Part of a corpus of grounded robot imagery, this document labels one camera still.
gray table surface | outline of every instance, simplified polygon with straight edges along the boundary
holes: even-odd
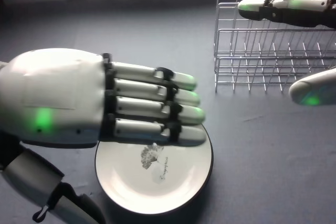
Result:
[[[194,75],[214,148],[209,184],[188,207],[165,217],[142,217],[112,203],[95,175],[95,148],[32,146],[65,173],[78,194],[103,210],[108,223],[336,223],[335,107],[304,108],[286,92],[266,95],[231,86],[214,92],[214,0],[169,5],[39,5],[20,8],[0,27],[0,60],[39,48],[102,53],[114,61],[163,66]],[[33,223],[39,208],[0,178],[0,223]],[[44,223],[61,223],[48,215]]]

printed design on plate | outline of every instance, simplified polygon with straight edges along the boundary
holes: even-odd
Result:
[[[141,152],[142,167],[150,170],[152,179],[160,184],[166,179],[168,157],[162,156],[164,146],[147,145]]]

round ceramic plate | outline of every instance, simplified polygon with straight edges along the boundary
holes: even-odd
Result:
[[[96,152],[96,174],[105,193],[119,206],[144,215],[185,205],[206,185],[212,167],[208,134],[197,147],[100,142]]]

metal wire rack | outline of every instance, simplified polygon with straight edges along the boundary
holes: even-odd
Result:
[[[261,86],[281,92],[306,74],[336,63],[336,30],[302,28],[268,20],[254,21],[238,13],[241,0],[217,0],[214,36],[215,90],[218,85]]]

wire basket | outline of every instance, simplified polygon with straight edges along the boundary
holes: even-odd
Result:
[[[215,90],[219,84],[255,85],[280,91],[302,76],[336,63],[336,30],[302,28],[268,20],[242,18],[241,0],[217,0],[214,57]]]

